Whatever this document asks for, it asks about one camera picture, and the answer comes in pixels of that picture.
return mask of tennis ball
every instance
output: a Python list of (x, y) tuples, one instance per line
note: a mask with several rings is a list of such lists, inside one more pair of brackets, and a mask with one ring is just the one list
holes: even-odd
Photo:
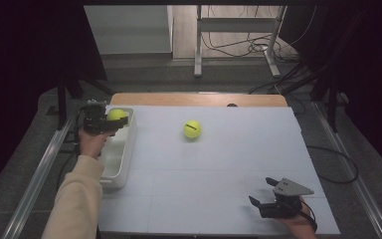
[(196, 120), (190, 120), (184, 125), (184, 134), (189, 138), (198, 137), (201, 133), (201, 126)]
[(121, 109), (111, 109), (109, 113), (107, 113), (107, 120), (119, 120), (121, 118), (127, 117), (126, 112)]

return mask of white plastic container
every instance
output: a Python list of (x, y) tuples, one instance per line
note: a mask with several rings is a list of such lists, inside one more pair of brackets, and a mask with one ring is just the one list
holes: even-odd
[(121, 109), (128, 114), (128, 124), (119, 129), (115, 136), (110, 136), (99, 157), (104, 165), (100, 184), (105, 188), (121, 188), (126, 183), (135, 142), (136, 121), (134, 111), (130, 108)]

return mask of white cabinet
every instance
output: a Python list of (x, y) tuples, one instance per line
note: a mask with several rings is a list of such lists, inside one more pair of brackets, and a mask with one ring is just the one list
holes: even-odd
[(172, 6), (85, 6), (101, 55), (172, 52)]

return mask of metal rail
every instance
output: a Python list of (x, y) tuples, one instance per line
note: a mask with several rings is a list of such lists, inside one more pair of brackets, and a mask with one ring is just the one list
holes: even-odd
[[(324, 108), (316, 102), (313, 102), (312, 105), (322, 123), (322, 126), (324, 127), (324, 131), (327, 133), (330, 142), (333, 144), (334, 149), (345, 153), (346, 155), (349, 155), (345, 146), (343, 145), (343, 142), (340, 140), (339, 134), (337, 132), (334, 132), (328, 124), (327, 114)], [(348, 176), (351, 178), (355, 176), (355, 173), (352, 170), (352, 167), (349, 164), (349, 162), (343, 157), (341, 157), (341, 159), (344, 170), (348, 174)], [(377, 235), (380, 238), (382, 238), (382, 211), (377, 205), (376, 200), (374, 199), (371, 192), (368, 190), (364, 180), (361, 178), (360, 175), (358, 175), (358, 179), (352, 182), (352, 186), (355, 189), (355, 192), (357, 193), (361, 204), (364, 206), (364, 209), (367, 212), (367, 215), (370, 218), (371, 223), (377, 232)]]
[(36, 202), (36, 199), (42, 190), (42, 186), (49, 174), (52, 164), (55, 161), (59, 149), (67, 135), (68, 129), (73, 124), (76, 114), (79, 108), (79, 103), (77, 101), (70, 101), (68, 105), (68, 119), (65, 122), (61, 130), (57, 130), (46, 149), (39, 166), (37, 167), (27, 189), (21, 198), (20, 203), (17, 206), (11, 220), (5, 229), (2, 238), (18, 238), (21, 231), (26, 224), (26, 221), (30, 215), (30, 212)]

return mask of beige sleeve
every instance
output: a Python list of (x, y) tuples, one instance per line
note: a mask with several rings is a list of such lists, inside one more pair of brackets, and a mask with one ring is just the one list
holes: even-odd
[(97, 160), (79, 156), (74, 170), (66, 175), (58, 190), (42, 238), (96, 238), (103, 170)]

